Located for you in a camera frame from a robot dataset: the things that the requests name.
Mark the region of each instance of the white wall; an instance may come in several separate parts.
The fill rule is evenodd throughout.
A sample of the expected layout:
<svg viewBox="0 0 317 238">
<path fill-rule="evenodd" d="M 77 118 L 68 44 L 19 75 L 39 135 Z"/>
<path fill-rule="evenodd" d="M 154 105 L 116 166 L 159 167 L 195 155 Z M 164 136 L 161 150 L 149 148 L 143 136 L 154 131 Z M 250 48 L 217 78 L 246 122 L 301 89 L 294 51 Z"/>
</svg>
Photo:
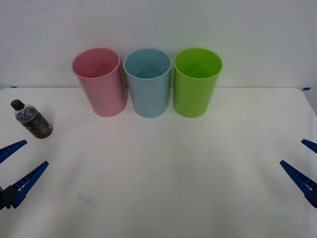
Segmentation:
<svg viewBox="0 0 317 238">
<path fill-rule="evenodd" d="M 218 86 L 309 86 L 317 75 L 316 0 L 0 0 L 0 87 L 77 86 L 91 47 L 122 57 L 207 47 Z"/>
</svg>

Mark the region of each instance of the green cup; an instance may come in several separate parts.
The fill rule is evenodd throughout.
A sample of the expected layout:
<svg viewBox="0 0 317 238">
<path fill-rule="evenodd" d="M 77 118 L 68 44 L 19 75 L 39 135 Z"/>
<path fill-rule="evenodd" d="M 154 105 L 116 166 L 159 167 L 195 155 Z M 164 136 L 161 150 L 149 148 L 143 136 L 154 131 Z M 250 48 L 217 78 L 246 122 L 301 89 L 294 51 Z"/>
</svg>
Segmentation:
<svg viewBox="0 0 317 238">
<path fill-rule="evenodd" d="M 174 60 L 174 108 L 184 117 L 203 115 L 222 68 L 222 61 L 214 52 L 203 48 L 189 48 Z"/>
</svg>

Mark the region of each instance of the plastic cup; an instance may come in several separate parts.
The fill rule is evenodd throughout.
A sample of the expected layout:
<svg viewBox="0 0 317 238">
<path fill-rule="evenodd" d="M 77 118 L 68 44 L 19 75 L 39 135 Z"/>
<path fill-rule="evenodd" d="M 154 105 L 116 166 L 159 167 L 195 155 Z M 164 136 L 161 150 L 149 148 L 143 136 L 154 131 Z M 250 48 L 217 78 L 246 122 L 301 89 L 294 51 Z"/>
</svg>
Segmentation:
<svg viewBox="0 0 317 238">
<path fill-rule="evenodd" d="M 203 115 L 222 68 L 218 55 L 208 49 L 189 48 L 174 60 L 174 108 L 184 117 Z"/>
<path fill-rule="evenodd" d="M 166 111 L 171 66 L 169 55 L 156 49 L 137 50 L 125 58 L 133 107 L 140 116 L 155 118 Z"/>
<path fill-rule="evenodd" d="M 87 50 L 72 63 L 91 106 L 102 117 L 119 114 L 127 104 L 119 65 L 119 56 L 107 48 Z"/>
</svg>

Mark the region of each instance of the plastic bottle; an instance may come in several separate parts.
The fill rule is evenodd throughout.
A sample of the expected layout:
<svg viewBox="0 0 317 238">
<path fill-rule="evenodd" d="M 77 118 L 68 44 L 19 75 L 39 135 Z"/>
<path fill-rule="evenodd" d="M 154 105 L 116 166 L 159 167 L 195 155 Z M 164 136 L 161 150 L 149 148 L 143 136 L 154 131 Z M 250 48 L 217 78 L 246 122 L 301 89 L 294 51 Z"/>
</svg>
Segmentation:
<svg viewBox="0 0 317 238">
<path fill-rule="evenodd" d="M 38 110 L 20 100 L 13 100 L 11 106 L 15 109 L 15 118 L 27 128 L 36 138 L 48 137 L 53 128 Z"/>
</svg>

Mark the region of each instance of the dark liquid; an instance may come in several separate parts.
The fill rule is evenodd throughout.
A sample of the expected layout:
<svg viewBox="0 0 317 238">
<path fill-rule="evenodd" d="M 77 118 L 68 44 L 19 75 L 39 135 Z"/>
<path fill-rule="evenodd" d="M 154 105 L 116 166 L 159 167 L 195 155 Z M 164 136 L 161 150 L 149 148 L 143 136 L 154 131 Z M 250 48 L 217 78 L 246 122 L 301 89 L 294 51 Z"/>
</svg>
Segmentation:
<svg viewBox="0 0 317 238">
<path fill-rule="evenodd" d="M 53 131 L 52 126 L 39 112 L 32 120 L 21 124 L 25 126 L 25 128 L 27 128 L 36 138 L 40 139 L 48 137 Z"/>
</svg>

